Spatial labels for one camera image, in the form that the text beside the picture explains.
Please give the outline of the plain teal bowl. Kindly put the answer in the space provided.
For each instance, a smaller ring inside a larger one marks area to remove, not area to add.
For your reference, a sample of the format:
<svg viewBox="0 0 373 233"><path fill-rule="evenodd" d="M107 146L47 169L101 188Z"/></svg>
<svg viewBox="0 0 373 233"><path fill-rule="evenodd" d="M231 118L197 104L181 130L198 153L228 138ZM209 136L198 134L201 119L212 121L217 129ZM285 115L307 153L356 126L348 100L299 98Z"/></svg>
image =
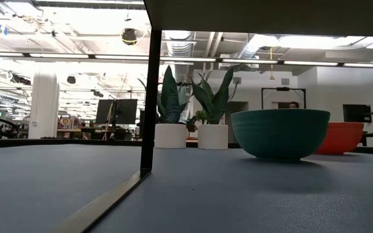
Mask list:
<svg viewBox="0 0 373 233"><path fill-rule="evenodd" d="M268 160L298 161L323 143L330 112L316 109L262 109L231 115L237 143Z"/></svg>

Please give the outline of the plain coral red bowl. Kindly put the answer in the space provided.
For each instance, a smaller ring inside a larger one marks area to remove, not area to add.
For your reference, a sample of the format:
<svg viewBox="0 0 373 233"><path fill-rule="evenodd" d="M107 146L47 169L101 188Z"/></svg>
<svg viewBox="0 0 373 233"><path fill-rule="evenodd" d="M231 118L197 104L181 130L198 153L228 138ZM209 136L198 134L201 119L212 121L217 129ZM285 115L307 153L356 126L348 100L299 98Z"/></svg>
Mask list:
<svg viewBox="0 0 373 233"><path fill-rule="evenodd" d="M316 154L341 155L352 151L363 136L363 123L330 122L325 139Z"/></svg>

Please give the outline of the small background potted plant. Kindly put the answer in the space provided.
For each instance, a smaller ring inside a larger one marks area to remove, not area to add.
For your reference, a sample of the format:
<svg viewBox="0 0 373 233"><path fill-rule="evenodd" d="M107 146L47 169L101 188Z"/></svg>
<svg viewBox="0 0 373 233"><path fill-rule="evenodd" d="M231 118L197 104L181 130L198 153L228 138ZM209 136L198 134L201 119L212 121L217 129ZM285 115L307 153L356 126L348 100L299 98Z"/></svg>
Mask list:
<svg viewBox="0 0 373 233"><path fill-rule="evenodd" d="M196 126L196 122L200 122L201 124L205 124L207 121L207 112L205 110L198 110L195 112L195 115L189 118L186 121L186 128L189 132L193 133L198 130Z"/></svg>

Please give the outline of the snake plant in white pot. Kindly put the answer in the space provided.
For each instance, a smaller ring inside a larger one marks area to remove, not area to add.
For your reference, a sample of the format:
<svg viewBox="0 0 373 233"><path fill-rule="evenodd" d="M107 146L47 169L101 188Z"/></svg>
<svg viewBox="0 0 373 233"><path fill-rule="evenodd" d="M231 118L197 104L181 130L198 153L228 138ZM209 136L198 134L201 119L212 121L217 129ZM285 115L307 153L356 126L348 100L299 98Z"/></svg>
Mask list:
<svg viewBox="0 0 373 233"><path fill-rule="evenodd" d="M220 124L225 116L227 104L235 96L237 83L232 94L229 86L233 80L235 66L231 67L224 75L221 85L213 93L208 81L201 75L201 82L192 81L192 94L200 103L202 110L207 112L207 121L198 126L198 148L203 150L226 150L228 148L229 128Z"/></svg>
<svg viewBox="0 0 373 233"><path fill-rule="evenodd" d="M154 107L155 135L154 146L161 149L183 149L187 144L187 123L182 119L186 111L192 91L185 82L175 80L172 68L167 66L157 93Z"/></svg>

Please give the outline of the black computer monitor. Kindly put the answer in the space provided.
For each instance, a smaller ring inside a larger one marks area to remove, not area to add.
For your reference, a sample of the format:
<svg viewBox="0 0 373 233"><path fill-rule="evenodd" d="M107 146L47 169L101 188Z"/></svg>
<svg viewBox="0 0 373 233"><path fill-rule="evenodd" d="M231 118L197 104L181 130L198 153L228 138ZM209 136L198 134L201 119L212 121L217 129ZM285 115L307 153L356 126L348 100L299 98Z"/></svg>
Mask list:
<svg viewBox="0 0 373 233"><path fill-rule="evenodd" d="M108 124L113 118L114 100L99 100L95 124Z"/></svg>
<svg viewBox="0 0 373 233"><path fill-rule="evenodd" d="M371 107L361 104L343 104L343 118L345 122L371 123Z"/></svg>
<svg viewBox="0 0 373 233"><path fill-rule="evenodd" d="M137 99L116 100L116 124L134 124L137 114Z"/></svg>

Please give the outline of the long hanging light strip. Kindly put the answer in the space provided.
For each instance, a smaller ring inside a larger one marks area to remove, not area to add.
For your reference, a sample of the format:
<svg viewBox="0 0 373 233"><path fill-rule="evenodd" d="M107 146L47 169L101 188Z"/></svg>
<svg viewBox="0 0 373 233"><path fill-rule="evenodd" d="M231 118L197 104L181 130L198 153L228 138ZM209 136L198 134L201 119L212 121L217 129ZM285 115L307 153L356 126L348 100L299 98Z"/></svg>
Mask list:
<svg viewBox="0 0 373 233"><path fill-rule="evenodd" d="M50 59L50 60L90 60L90 61L148 61L148 56L138 55L104 55L104 54L55 54L55 53L26 53L26 52L0 52L0 58ZM231 63L246 65L289 65L289 66L317 66L317 67L344 67L373 69L373 63L344 63L331 61L295 61L295 60L261 60L241 58L200 58L200 57L173 57L161 56L159 61L185 62L185 63Z"/></svg>

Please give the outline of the white building column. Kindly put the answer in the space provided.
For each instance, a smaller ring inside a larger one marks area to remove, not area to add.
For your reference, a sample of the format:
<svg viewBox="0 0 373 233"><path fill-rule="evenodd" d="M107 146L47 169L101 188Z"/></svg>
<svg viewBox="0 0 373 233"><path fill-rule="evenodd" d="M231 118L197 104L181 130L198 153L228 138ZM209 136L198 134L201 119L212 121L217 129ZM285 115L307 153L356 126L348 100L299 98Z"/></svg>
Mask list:
<svg viewBox="0 0 373 233"><path fill-rule="evenodd" d="M55 137L58 127L60 84L55 72L38 71L32 83L28 138Z"/></svg>

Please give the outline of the blue table mat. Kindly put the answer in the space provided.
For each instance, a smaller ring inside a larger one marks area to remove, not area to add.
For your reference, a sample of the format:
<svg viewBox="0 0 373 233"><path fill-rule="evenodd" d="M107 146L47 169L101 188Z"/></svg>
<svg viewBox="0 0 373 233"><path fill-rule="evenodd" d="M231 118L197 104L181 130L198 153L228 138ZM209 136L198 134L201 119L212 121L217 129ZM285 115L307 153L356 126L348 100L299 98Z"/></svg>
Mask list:
<svg viewBox="0 0 373 233"><path fill-rule="evenodd" d="M139 170L133 146L0 148L0 233L53 233ZM264 162L155 150L151 174L93 233L373 233L373 155Z"/></svg>

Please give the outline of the silver ventilation duct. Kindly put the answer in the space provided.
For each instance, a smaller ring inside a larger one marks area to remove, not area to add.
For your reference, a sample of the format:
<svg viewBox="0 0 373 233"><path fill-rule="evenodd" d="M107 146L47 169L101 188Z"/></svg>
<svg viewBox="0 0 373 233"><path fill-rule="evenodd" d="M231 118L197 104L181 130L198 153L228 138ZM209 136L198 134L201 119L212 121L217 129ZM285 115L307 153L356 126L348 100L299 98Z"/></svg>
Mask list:
<svg viewBox="0 0 373 233"><path fill-rule="evenodd" d="M164 32L167 39L166 46L168 54L175 57L189 57L192 55L193 44L190 42L193 38L193 32L185 30L166 30ZM182 82L189 73L189 65L172 65L173 74L176 82Z"/></svg>

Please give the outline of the black background gantry frame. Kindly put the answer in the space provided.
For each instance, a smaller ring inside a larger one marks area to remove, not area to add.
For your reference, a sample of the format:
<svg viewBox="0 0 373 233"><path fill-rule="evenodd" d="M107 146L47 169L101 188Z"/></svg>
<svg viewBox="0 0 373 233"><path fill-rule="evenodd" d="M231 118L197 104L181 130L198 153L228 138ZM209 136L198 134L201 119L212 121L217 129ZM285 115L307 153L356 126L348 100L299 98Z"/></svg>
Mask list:
<svg viewBox="0 0 373 233"><path fill-rule="evenodd" d="M307 101L306 101L306 97L307 97L307 94L306 94L306 89L303 89L303 88L290 88L290 87L262 87L261 88L261 108L264 109L264 91L265 90L274 90L274 91L294 91L297 93L297 91L302 91L303 92L303 97L301 97L299 94L299 97L301 97L301 99L303 100L303 107L304 109L307 108Z"/></svg>

